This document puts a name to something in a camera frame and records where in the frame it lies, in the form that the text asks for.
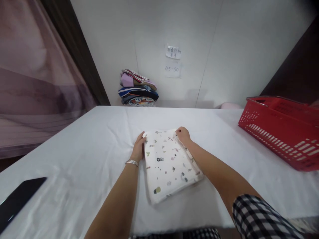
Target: forearm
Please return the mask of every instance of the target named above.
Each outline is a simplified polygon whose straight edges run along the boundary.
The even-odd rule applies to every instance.
[[[261,198],[256,190],[234,169],[189,140],[185,146],[194,157],[197,165],[219,192],[230,216],[234,200],[242,194]]]
[[[126,164],[85,238],[129,237],[136,199],[139,168]]]

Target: white baby blanket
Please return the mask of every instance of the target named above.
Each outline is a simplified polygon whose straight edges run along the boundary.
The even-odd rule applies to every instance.
[[[157,130],[143,135],[146,136],[146,175],[152,204],[161,202],[204,177],[175,131]]]

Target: hand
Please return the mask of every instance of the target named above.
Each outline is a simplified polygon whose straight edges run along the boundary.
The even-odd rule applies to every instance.
[[[146,140],[146,137],[143,138],[144,131],[140,133],[140,135],[137,137],[132,155],[130,156],[130,160],[134,160],[136,162],[139,162],[143,156],[144,156],[144,142]]]
[[[176,130],[176,134],[179,138],[179,140],[186,145],[187,143],[191,142],[192,140],[190,139],[190,135],[188,130],[185,127],[179,127]]]

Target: checkered pants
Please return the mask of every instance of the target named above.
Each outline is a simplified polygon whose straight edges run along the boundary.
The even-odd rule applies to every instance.
[[[267,202],[252,195],[241,195],[233,204],[233,218],[241,237],[256,238],[303,238],[292,224],[276,212]],[[171,235],[151,235],[147,239],[167,239]],[[214,228],[202,228],[183,232],[183,239],[220,239]]]

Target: black smartphone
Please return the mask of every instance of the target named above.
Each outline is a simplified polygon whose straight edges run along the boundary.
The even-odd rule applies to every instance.
[[[0,205],[0,234],[12,222],[25,204],[32,198],[47,178],[22,182]]]

